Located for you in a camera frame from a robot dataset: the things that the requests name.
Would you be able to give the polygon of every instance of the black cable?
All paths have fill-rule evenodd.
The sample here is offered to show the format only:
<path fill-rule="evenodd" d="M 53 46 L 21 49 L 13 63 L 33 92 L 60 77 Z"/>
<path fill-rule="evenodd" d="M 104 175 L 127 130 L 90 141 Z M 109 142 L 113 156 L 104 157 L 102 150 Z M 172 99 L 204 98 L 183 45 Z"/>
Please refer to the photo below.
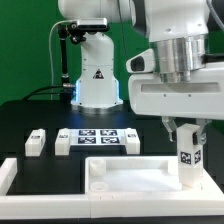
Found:
<path fill-rule="evenodd" d="M 61 95 L 61 94 L 63 94 L 63 95 L 73 95 L 73 92 L 67 92 L 67 93 L 61 93 L 61 92 L 58 92 L 58 93 L 34 93 L 34 94 L 32 94 L 32 95 L 30 95 L 29 96 L 29 98 L 30 97 L 32 97 L 32 96 L 39 96 L 39 95 Z"/>
<path fill-rule="evenodd" d="M 205 54 L 203 58 L 204 63 L 223 62 L 224 54 Z"/>
<path fill-rule="evenodd" d="M 43 88 L 36 89 L 33 92 L 31 92 L 30 94 L 23 97 L 22 100 L 28 100 L 31 96 L 33 96 L 34 94 L 39 93 L 41 91 L 45 91 L 45 90 L 49 90 L 49 89 L 56 89 L 56 88 L 63 88 L 63 86 L 62 85 L 55 85 L 55 86 L 46 86 L 46 87 L 43 87 Z"/>

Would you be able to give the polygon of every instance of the green background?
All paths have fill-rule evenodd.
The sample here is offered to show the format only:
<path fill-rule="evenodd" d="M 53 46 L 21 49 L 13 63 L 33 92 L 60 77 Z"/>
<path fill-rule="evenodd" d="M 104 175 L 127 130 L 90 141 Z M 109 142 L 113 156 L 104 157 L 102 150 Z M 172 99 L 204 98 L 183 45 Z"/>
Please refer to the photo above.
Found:
<path fill-rule="evenodd" d="M 0 1 L 0 105 L 51 84 L 48 38 L 53 24 L 60 20 L 63 18 L 57 0 Z M 129 23 L 124 24 L 124 31 L 123 38 L 121 25 L 113 24 L 108 35 L 115 43 L 115 76 L 120 81 L 120 97 L 127 100 L 129 75 L 125 62 L 144 51 L 148 40 L 133 31 Z M 60 84 L 60 46 L 56 32 L 52 40 L 55 83 Z M 80 46 L 68 45 L 69 74 L 75 81 L 81 72 Z M 223 33 L 209 34 L 209 50 L 211 53 L 224 52 Z M 215 122 L 215 125 L 222 129 L 223 123 Z"/>

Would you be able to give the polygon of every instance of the small white block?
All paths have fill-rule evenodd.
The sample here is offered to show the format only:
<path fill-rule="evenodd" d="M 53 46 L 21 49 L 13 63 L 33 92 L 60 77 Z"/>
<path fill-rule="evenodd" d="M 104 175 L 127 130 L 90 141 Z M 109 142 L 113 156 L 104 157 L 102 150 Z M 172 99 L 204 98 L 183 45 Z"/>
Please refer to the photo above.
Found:
<path fill-rule="evenodd" d="M 135 129 L 125 129 L 125 146 L 127 154 L 140 154 L 140 141 Z"/>
<path fill-rule="evenodd" d="M 26 156 L 40 156 L 46 141 L 46 132 L 43 129 L 33 130 L 26 141 Z"/>
<path fill-rule="evenodd" d="M 0 196 L 5 196 L 17 173 L 17 159 L 8 158 L 0 168 Z"/>
<path fill-rule="evenodd" d="M 56 156 L 68 156 L 70 150 L 70 129 L 61 129 L 58 132 L 57 139 L 55 141 L 55 155 Z"/>
<path fill-rule="evenodd" d="M 194 188 L 203 178 L 203 147 L 193 144 L 193 134 L 200 127 L 185 124 L 177 129 L 178 174 L 180 183 Z"/>
<path fill-rule="evenodd" d="M 91 176 L 102 177 L 107 172 L 106 161 L 104 159 L 92 159 L 89 164 Z"/>

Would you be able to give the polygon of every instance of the cable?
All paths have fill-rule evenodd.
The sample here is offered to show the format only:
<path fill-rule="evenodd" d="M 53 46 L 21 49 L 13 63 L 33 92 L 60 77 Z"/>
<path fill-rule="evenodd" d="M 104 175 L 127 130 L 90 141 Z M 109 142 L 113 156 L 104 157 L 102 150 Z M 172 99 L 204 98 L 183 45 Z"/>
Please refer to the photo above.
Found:
<path fill-rule="evenodd" d="M 31 92 L 30 94 L 28 94 L 27 96 L 23 97 L 22 100 L 28 100 L 31 96 L 33 96 L 34 94 L 37 94 L 41 91 L 44 91 L 44 90 L 49 90 L 49 89 L 56 89 L 56 88 L 62 88 L 63 86 L 62 85 L 55 85 L 55 86 L 46 86 L 46 87 L 43 87 L 43 88 L 39 88 L 39 89 L 36 89 L 34 90 L 33 92 Z"/>
<path fill-rule="evenodd" d="M 28 100 L 30 97 L 32 97 L 32 96 L 39 96 L 39 95 L 61 95 L 61 94 L 63 94 L 63 95 L 73 95 L 73 92 L 67 92 L 67 93 L 61 93 L 61 92 L 58 92 L 58 93 L 34 93 L 34 94 L 30 94 L 29 95 L 29 97 L 27 96 L 27 98 L 25 99 L 25 100 Z"/>
<path fill-rule="evenodd" d="M 221 19 L 219 18 L 218 14 L 216 13 L 213 5 L 212 5 L 212 0 L 206 0 L 208 8 L 210 9 L 211 15 L 214 18 L 215 22 L 217 23 L 217 25 L 219 26 L 219 28 L 224 31 L 224 24 L 221 21 Z"/>
<path fill-rule="evenodd" d="M 48 44 L 49 44 L 49 54 L 50 54 L 50 65 L 51 65 L 51 85 L 54 86 L 54 79 L 55 79 L 55 73 L 54 73 L 54 61 L 53 61 L 53 54 L 52 54 L 52 36 L 53 36 L 53 32 L 55 30 L 55 28 L 62 23 L 71 23 L 74 20 L 64 20 L 64 21 L 60 21 L 55 23 L 50 31 L 49 34 L 49 40 L 48 40 Z"/>

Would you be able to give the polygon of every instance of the black table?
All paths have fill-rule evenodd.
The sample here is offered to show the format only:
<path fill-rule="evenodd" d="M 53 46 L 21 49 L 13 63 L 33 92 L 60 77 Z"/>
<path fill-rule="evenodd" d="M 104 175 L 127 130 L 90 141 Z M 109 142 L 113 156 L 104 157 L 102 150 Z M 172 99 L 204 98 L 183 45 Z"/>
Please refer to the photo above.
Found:
<path fill-rule="evenodd" d="M 178 126 L 194 123 L 192 119 L 177 119 Z M 39 158 L 25 157 L 25 142 L 33 129 L 46 130 L 46 144 Z M 84 161 L 89 156 L 125 156 L 122 146 L 104 150 L 88 146 L 72 148 L 68 157 L 55 157 L 54 143 L 59 129 L 126 129 L 137 130 L 141 155 L 176 155 L 176 143 L 169 141 L 161 118 L 136 116 L 128 102 L 121 112 L 107 115 L 82 114 L 59 101 L 10 101 L 0 107 L 0 161 L 16 157 L 18 173 L 8 195 L 83 194 Z M 208 143 L 204 146 L 204 164 L 223 189 L 224 136 L 212 126 L 208 128 Z M 224 223 L 224 217 L 155 217 L 93 220 L 28 220 L 15 223 Z"/>

